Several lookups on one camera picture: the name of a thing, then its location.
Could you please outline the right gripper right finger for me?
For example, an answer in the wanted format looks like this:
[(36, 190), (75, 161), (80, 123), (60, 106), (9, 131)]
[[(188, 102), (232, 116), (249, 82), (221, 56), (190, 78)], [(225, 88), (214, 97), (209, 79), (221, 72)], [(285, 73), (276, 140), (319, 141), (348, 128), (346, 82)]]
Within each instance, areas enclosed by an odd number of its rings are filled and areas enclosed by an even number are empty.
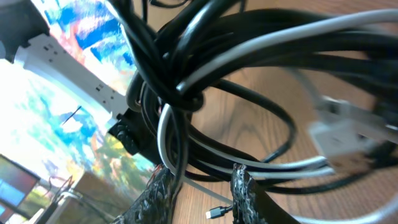
[(234, 224), (299, 224), (281, 208), (246, 171), (235, 164), (231, 174)]

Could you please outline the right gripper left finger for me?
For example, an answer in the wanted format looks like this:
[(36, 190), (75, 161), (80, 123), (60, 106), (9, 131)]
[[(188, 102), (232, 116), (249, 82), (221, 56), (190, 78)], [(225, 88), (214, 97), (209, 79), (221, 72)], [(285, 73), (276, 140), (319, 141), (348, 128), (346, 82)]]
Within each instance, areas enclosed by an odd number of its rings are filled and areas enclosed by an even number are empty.
[(170, 224), (174, 211), (174, 175), (162, 169), (128, 210), (111, 224)]

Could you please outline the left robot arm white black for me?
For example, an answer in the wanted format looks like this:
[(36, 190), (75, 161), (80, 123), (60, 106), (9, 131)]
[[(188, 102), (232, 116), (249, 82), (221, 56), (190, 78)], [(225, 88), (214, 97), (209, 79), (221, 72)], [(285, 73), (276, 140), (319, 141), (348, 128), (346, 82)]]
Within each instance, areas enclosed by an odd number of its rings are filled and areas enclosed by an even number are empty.
[(108, 121), (110, 135), (128, 153), (162, 161), (138, 99), (142, 80), (134, 75), (121, 95), (75, 60), (56, 40), (32, 1), (1, 1), (1, 58), (38, 74), (76, 98), (95, 118)]

